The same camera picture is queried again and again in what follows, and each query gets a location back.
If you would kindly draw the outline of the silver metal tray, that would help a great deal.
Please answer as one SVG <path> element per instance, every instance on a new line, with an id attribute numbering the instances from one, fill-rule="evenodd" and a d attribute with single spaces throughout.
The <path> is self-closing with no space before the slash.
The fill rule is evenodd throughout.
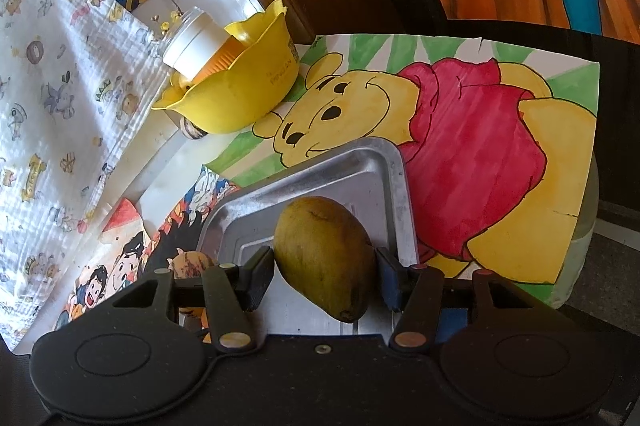
<path id="1" fill-rule="evenodd" d="M 405 267 L 418 262 L 404 162 L 397 147 L 383 138 L 357 139 L 227 195 L 204 221 L 196 248 L 222 263 L 242 265 L 259 247 L 271 244 L 280 214 L 299 197 L 337 201 L 360 221 L 374 246 L 384 247 Z M 337 321 L 280 275 L 273 277 L 259 307 L 250 313 L 260 337 L 390 337 L 398 320 L 398 313 L 375 295 L 359 321 Z"/>

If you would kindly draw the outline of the green yellow mango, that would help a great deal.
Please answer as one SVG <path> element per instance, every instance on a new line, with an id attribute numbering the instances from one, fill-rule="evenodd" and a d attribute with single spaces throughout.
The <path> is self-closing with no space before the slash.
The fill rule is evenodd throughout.
<path id="1" fill-rule="evenodd" d="M 292 201 L 278 219 L 272 248 L 283 279 L 329 316 L 354 323 L 366 313 L 375 251 L 345 206 L 325 197 Z"/>

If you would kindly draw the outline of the anime characters drawing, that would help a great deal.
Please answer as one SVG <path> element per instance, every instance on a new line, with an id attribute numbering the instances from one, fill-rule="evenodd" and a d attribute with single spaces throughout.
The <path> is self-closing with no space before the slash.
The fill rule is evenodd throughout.
<path id="1" fill-rule="evenodd" d="M 79 318 L 145 272 L 169 269 L 167 259 L 177 256 L 178 250 L 202 252 L 198 241 L 206 217 L 223 197 L 237 190 L 229 179 L 202 167 L 196 183 L 152 235 L 145 231 L 134 205 L 128 200 L 120 202 L 99 235 L 93 255 L 65 289 L 64 305 L 53 328 L 58 330 Z M 204 254 L 217 260 L 216 252 Z"/>

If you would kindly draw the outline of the white lidded jar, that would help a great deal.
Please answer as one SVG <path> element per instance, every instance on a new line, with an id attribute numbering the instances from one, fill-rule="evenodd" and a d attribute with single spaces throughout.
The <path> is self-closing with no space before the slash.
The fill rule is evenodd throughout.
<path id="1" fill-rule="evenodd" d="M 184 85 L 191 86 L 228 70 L 245 48 L 207 12 L 193 7 L 167 30 L 158 50 L 164 64 L 183 77 Z"/>

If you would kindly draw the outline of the Winnie the Pooh drawing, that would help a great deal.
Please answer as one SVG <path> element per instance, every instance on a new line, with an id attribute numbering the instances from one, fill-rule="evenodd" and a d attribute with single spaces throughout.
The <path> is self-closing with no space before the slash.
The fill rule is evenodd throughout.
<path id="1" fill-rule="evenodd" d="M 597 200 L 597 62 L 486 38 L 320 36 L 282 104 L 210 163 L 240 187 L 359 138 L 404 160 L 422 263 L 494 270 L 552 307 L 582 271 Z"/>

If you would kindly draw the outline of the white cartoon print curtain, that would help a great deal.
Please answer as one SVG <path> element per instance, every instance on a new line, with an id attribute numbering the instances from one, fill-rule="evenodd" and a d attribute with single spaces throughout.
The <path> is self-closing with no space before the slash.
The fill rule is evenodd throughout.
<path id="1" fill-rule="evenodd" d="M 116 0 L 1 0 L 1 336 L 15 348 L 105 217 L 167 79 Z"/>

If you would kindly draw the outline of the yellow plastic bowl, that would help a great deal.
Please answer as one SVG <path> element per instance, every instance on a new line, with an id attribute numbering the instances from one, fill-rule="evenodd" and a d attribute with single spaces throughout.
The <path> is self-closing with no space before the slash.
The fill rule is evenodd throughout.
<path id="1" fill-rule="evenodd" d="M 288 8 L 274 0 L 263 12 L 224 30 L 245 46 L 226 71 L 191 86 L 173 68 L 155 111 L 172 111 L 207 134 L 228 134 L 253 124 L 284 99 L 294 85 L 299 58 L 288 32 Z"/>

